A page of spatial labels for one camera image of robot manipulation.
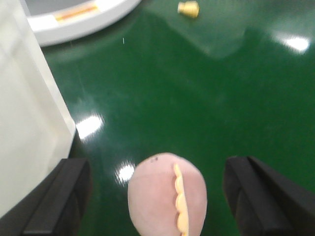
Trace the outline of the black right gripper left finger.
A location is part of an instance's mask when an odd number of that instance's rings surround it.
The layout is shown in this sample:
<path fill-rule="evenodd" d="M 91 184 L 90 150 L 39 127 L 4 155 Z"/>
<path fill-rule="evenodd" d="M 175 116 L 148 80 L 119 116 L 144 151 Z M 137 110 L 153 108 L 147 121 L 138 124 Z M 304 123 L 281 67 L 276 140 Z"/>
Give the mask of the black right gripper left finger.
<path fill-rule="evenodd" d="M 2 236 L 76 236 L 90 197 L 86 158 L 62 159 L 0 219 Z"/>

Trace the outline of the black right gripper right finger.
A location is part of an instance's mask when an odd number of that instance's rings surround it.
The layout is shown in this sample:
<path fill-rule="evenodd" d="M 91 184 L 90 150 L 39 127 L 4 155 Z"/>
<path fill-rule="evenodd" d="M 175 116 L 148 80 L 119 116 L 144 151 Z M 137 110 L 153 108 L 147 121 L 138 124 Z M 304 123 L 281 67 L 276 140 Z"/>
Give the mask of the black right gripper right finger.
<path fill-rule="evenodd" d="M 314 193 L 257 158 L 228 158 L 223 191 L 242 236 L 315 234 Z"/>

